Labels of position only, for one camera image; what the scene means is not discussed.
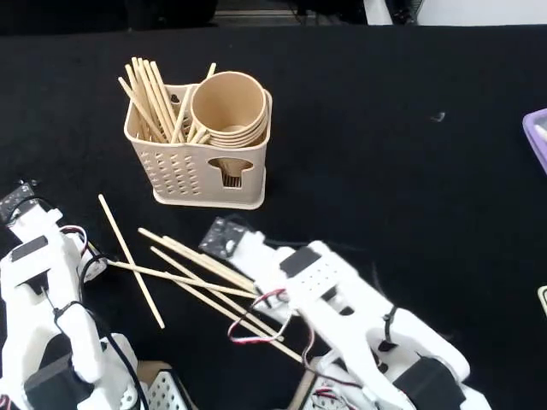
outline black table surface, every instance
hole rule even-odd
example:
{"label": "black table surface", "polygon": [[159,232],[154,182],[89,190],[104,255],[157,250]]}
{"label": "black table surface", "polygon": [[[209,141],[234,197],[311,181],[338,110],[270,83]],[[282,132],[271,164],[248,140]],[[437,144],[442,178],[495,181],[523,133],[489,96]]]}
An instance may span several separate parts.
{"label": "black table surface", "polygon": [[[200,80],[211,62],[250,73],[273,95],[273,131],[266,201],[241,214],[271,238],[361,248],[339,253],[367,280],[374,261],[385,293],[450,337],[492,408],[544,408],[547,326],[536,292],[547,283],[547,178],[521,121],[547,106],[546,43],[541,26],[3,38],[0,193],[38,180],[39,194],[122,255],[102,192],[137,263],[164,269],[139,226],[196,247],[232,211],[153,199],[123,137],[116,77],[131,56],[158,61],[172,84]],[[4,253],[16,244],[0,236]],[[171,363],[204,410],[288,405],[303,375],[295,361],[232,345],[228,319],[169,282],[146,283],[163,331],[130,274],[109,269],[86,287],[90,307],[139,359]],[[305,342],[294,324],[288,345]]]}

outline white 3d-printed part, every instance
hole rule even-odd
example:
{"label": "white 3d-printed part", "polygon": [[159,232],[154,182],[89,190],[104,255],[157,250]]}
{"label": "white 3d-printed part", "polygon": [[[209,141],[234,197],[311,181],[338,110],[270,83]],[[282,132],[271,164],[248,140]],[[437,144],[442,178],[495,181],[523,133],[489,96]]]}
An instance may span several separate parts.
{"label": "white 3d-printed part", "polygon": [[148,389],[150,410],[190,410],[183,399],[171,373],[159,372]]}

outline plastic utensil holder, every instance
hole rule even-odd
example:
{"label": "plastic utensil holder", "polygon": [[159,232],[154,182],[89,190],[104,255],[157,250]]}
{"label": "plastic utensil holder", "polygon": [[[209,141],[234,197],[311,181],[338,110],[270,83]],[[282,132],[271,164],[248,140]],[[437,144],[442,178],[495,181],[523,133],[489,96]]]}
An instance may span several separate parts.
{"label": "plastic utensil holder", "polygon": [[[195,85],[166,85],[179,101]],[[154,198],[167,205],[193,207],[256,209],[264,201],[266,182],[266,148],[270,139],[272,96],[264,90],[268,101],[268,126],[257,145],[237,149],[218,148],[197,143],[154,143],[136,139],[137,109],[132,102],[127,110],[124,133],[132,144],[148,175]],[[190,104],[186,108],[190,117]],[[240,159],[249,162],[240,179],[226,176],[219,159]]]}

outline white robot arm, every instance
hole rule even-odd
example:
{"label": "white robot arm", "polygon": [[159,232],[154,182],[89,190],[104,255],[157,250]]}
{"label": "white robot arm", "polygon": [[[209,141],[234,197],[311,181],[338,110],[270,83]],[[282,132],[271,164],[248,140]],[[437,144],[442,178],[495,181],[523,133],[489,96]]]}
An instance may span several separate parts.
{"label": "white robot arm", "polygon": [[464,356],[411,312],[395,307],[322,242],[299,250],[273,249],[264,235],[217,219],[201,249],[232,263],[266,294],[256,307],[280,323],[298,313],[332,348],[322,370],[341,359],[346,380],[337,386],[360,410],[489,410],[484,396],[463,382]]}
{"label": "white robot arm", "polygon": [[[116,352],[120,349],[134,370],[137,358],[129,342],[119,334],[109,335],[116,346],[99,339],[94,319],[79,304],[79,276],[92,255],[83,252],[77,235],[60,231],[58,209],[30,205],[10,221],[24,243],[0,261],[8,334],[2,393],[21,410],[135,408],[137,390]],[[94,265],[93,275],[105,266]],[[62,334],[69,344],[54,351]]]}

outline wooden chopstick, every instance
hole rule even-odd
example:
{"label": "wooden chopstick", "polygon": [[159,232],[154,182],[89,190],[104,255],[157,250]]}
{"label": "wooden chopstick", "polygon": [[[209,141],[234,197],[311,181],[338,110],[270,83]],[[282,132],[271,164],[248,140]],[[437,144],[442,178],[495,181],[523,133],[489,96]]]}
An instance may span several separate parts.
{"label": "wooden chopstick", "polygon": [[179,255],[183,255],[186,259],[189,259],[198,265],[209,269],[211,272],[221,276],[226,280],[230,280],[242,289],[246,289],[249,292],[256,293],[255,286],[250,279],[247,279],[242,274],[230,269],[228,266],[221,264],[206,254],[199,254],[195,250],[188,248],[180,242],[175,241],[171,237],[164,236],[163,239],[171,243],[177,250]]}
{"label": "wooden chopstick", "polygon": [[149,114],[146,112],[143,105],[138,100],[135,93],[132,91],[131,87],[129,85],[127,85],[126,81],[122,77],[118,77],[118,81],[121,84],[121,88],[123,88],[123,90],[126,92],[127,96],[129,97],[129,99],[131,100],[131,102],[133,103],[133,105],[135,106],[137,111],[141,114],[143,119],[148,124],[149,129],[152,131],[152,135],[158,141],[162,140],[163,139],[162,133],[160,132],[160,130],[158,130],[157,126],[154,124],[154,121],[151,119]]}
{"label": "wooden chopstick", "polygon": [[184,248],[182,248],[182,247],[180,247],[176,244],[173,244],[173,243],[169,242],[168,240],[157,236],[155,233],[147,231],[144,228],[138,228],[138,232],[140,234],[146,236],[147,238],[153,240],[154,242],[159,243],[160,245],[164,246],[165,248],[171,249],[172,251],[176,252],[177,254],[182,255],[185,258],[190,259],[191,261],[194,261],[195,263],[197,263],[201,267],[204,267],[204,268],[210,270],[211,272],[213,272],[213,273],[217,274],[218,276],[224,278],[228,282],[231,282],[231,283],[235,284],[236,286],[240,287],[241,289],[247,290],[250,293],[256,293],[254,285],[252,284],[252,282],[250,282],[250,280],[249,280],[250,285],[244,284],[243,280],[241,280],[241,278],[240,278],[241,275],[239,275],[238,273],[235,272],[235,274],[232,275],[232,274],[224,272],[224,271],[222,271],[218,268],[215,269],[215,267],[212,266],[211,264],[208,264],[207,262],[202,261],[202,259],[199,257],[199,254],[197,252],[194,252],[193,250],[191,250],[189,248],[187,248],[187,249],[189,249],[190,252],[185,252],[184,250],[182,250],[185,247],[181,243],[180,243],[180,245],[182,245]]}
{"label": "wooden chopstick", "polygon": [[197,287],[205,288],[205,289],[208,289],[208,290],[215,290],[217,292],[227,293],[227,294],[230,294],[230,295],[247,297],[249,299],[255,299],[256,298],[256,295],[253,295],[252,293],[245,292],[243,290],[227,288],[226,286],[219,286],[218,284],[210,284],[210,283],[205,282],[201,279],[200,280],[192,280],[192,279],[188,279],[188,278],[182,278],[181,276],[173,275],[169,272],[161,272],[161,271],[157,271],[155,269],[150,269],[148,267],[138,266],[138,265],[135,265],[135,264],[132,264],[132,263],[109,261],[109,265],[111,265],[113,267],[120,267],[122,269],[127,269],[128,271],[144,273],[146,275],[155,276],[157,278],[174,280],[175,282],[182,282],[183,284],[190,284],[192,286],[197,286]]}
{"label": "wooden chopstick", "polygon": [[[238,320],[238,316],[235,313],[230,312],[225,307],[221,306],[217,302],[213,301],[203,293],[193,289],[191,286],[188,286],[187,284],[182,284],[181,282],[177,282],[177,285],[180,286],[182,289],[186,290],[191,295],[195,296],[197,299],[202,301],[203,303],[206,303],[207,305],[211,306],[213,309],[217,310],[218,312],[224,314],[231,320]],[[256,334],[259,337],[268,337],[266,333],[261,331],[260,329],[257,329],[252,324],[242,321],[240,323],[245,329],[252,331],[254,334]],[[298,363],[302,363],[302,357],[300,355],[296,354],[294,351],[287,348],[283,343],[278,342],[277,340],[274,340],[272,342],[269,342],[272,346],[279,349],[283,353],[285,353],[287,356],[291,357],[292,359],[296,360]]]}
{"label": "wooden chopstick", "polygon": [[150,67],[152,68],[152,72],[156,76],[156,81],[158,86],[160,87],[160,91],[162,92],[163,101],[165,102],[165,105],[169,112],[169,118],[171,119],[171,124],[175,124],[177,121],[177,117],[174,114],[173,105],[171,104],[171,97],[169,96],[169,92],[165,84],[163,84],[162,75],[160,74],[160,69],[158,68],[155,61],[152,61],[150,63]]}
{"label": "wooden chopstick", "polygon": [[[120,246],[123,249],[123,253],[126,256],[127,261],[131,263],[132,265],[135,265],[135,260],[133,259],[131,252],[129,252],[129,248],[127,247],[126,240],[121,235],[120,228],[118,227],[118,224],[116,223],[114,219],[114,215],[112,215],[112,212],[110,211],[109,205],[106,203],[106,199],[104,199],[103,194],[99,194],[98,198],[99,198],[99,202],[101,203],[101,206],[103,207],[104,214],[109,220],[110,226],[112,226],[112,230],[114,231],[114,234],[118,238],[118,242],[120,243]],[[156,304],[154,303],[154,300],[152,299],[152,296],[150,295],[150,292],[148,291],[148,288],[146,287],[146,284],[144,283],[143,278],[140,276],[138,272],[133,271],[133,273],[135,275],[135,278],[137,279],[138,286],[143,292],[144,298],[148,302],[148,306],[150,307],[150,310],[152,311],[152,313],[154,314],[154,317],[157,320],[158,325],[162,329],[165,329],[165,324],[163,323],[162,316],[160,315],[160,312],[157,310]]]}
{"label": "wooden chopstick", "polygon": [[163,118],[162,109],[158,105],[158,102],[154,96],[154,91],[152,90],[152,87],[150,86],[150,80],[148,79],[148,75],[146,74],[146,69],[144,68],[144,64],[139,66],[138,71],[140,72],[140,76],[143,79],[144,89],[146,90],[148,101],[151,103],[152,107],[154,107],[154,110],[156,111],[156,116],[158,120],[160,121],[160,125],[162,126],[162,129],[163,129],[163,133],[165,134],[165,135],[162,135],[162,140],[163,142],[168,143],[170,140],[168,125],[165,119]]}
{"label": "wooden chopstick", "polygon": [[[205,77],[205,79],[210,78],[215,73],[215,70],[216,70],[216,62],[213,62],[209,66],[209,70],[207,72],[207,76]],[[188,142],[190,142],[193,139],[194,131],[196,130],[196,128],[197,128],[197,123],[196,121],[194,121],[194,119],[192,119],[192,122],[190,125],[190,131],[188,131],[188,137],[186,138]]]}
{"label": "wooden chopstick", "polygon": [[[166,261],[168,264],[170,264],[172,267],[178,269],[185,275],[188,275],[189,278],[195,279],[197,281],[202,282],[203,279],[199,278],[195,273],[191,272],[189,269],[186,269],[184,266],[180,265],[175,259],[171,258],[170,256],[164,254],[161,252],[158,248],[155,248],[153,246],[150,247],[150,250],[154,252],[156,255],[158,255],[160,258],[162,258],[164,261]],[[216,292],[212,289],[208,289],[209,292],[211,292],[213,295],[218,297],[221,301],[223,301],[226,305],[228,305],[230,308],[238,312],[239,314],[245,314],[246,310],[243,309],[241,306],[239,306],[236,302],[234,302],[229,297],[221,294],[220,292]],[[258,327],[262,328],[266,333],[268,333],[270,336],[276,335],[278,332],[272,329],[270,326],[266,325],[264,322],[262,322],[260,319],[258,319],[255,315],[252,313],[248,313],[246,316],[246,319],[253,322]],[[284,338],[282,336],[278,337],[280,342],[283,342]]]}
{"label": "wooden chopstick", "polygon": [[177,118],[177,122],[174,125],[174,131],[173,131],[173,137],[171,138],[171,144],[175,142],[176,137],[178,137],[181,143],[185,141],[185,133],[183,130],[181,130],[181,128],[185,120],[186,105],[188,105],[188,101],[190,100],[190,94],[193,89],[194,87],[192,85],[189,85],[186,88],[185,96],[182,98],[182,103],[180,104],[179,117]]}
{"label": "wooden chopstick", "polygon": [[157,105],[162,111],[163,120],[168,127],[168,131],[166,131],[166,136],[168,137],[168,140],[171,140],[171,134],[173,133],[173,123],[171,122],[171,116],[169,115],[168,108],[165,105],[165,101],[163,100],[162,92],[159,85],[157,84],[156,76],[154,75],[154,72],[152,71],[152,66],[150,65],[150,62],[148,60],[144,60],[144,70],[146,71],[146,75],[148,76],[148,79],[150,81],[150,86],[152,88],[152,92],[154,93]]}
{"label": "wooden chopstick", "polygon": [[[131,69],[131,66],[129,64],[126,64],[126,72],[127,72],[127,77],[129,78],[129,84],[131,84],[131,88],[133,89],[135,96],[137,96],[137,98],[141,100],[141,96],[138,94],[137,80],[135,79],[135,76],[133,75],[133,70]],[[138,115],[138,137],[143,140],[146,140],[146,138],[148,137],[146,134],[144,134],[145,128],[146,128],[146,124],[144,123],[143,117],[139,114]]]}

